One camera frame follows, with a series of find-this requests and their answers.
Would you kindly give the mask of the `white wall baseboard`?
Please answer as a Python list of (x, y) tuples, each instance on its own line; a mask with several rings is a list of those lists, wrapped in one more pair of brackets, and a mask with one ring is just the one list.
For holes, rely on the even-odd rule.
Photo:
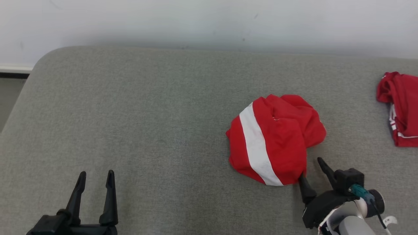
[(0, 78), (27, 79), (33, 67), (0, 65)]

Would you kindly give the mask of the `red shorts with white stripe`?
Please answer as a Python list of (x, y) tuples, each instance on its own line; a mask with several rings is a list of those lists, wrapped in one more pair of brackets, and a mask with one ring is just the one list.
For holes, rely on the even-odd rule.
[(299, 95), (268, 95), (251, 102), (226, 131), (229, 162), (238, 173), (268, 186), (298, 182), (307, 149), (322, 143), (318, 112)]

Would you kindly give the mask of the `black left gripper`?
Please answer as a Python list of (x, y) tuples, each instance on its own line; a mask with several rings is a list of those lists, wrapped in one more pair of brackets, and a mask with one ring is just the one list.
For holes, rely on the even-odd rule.
[(65, 209), (58, 210), (54, 216), (43, 215), (26, 235), (118, 235), (119, 223), (115, 173), (108, 171), (106, 179), (106, 199), (99, 224), (81, 225), (79, 218), (82, 193), (85, 190), (87, 173), (79, 174)]

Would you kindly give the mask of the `red T-shirt with white sleeves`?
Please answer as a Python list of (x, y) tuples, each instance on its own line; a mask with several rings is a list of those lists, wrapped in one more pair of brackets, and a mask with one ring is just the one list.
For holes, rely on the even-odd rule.
[(418, 76), (387, 72), (378, 83), (376, 97), (390, 106), (395, 146), (418, 148)]

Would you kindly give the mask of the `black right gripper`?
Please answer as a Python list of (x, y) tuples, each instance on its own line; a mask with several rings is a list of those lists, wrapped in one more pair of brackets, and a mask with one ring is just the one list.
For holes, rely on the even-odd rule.
[[(336, 188), (334, 171), (321, 157), (318, 157), (317, 161), (322, 172), (327, 176), (331, 187)], [(346, 196), (336, 191), (326, 191), (317, 196), (316, 191), (312, 189), (304, 175), (300, 175), (299, 177), (299, 189), (302, 202), (305, 204), (302, 220), (305, 228), (309, 229), (313, 229), (314, 227), (318, 228), (320, 223), (331, 212), (331, 210), (344, 204), (345, 202), (351, 202), (358, 199), (355, 195)]]

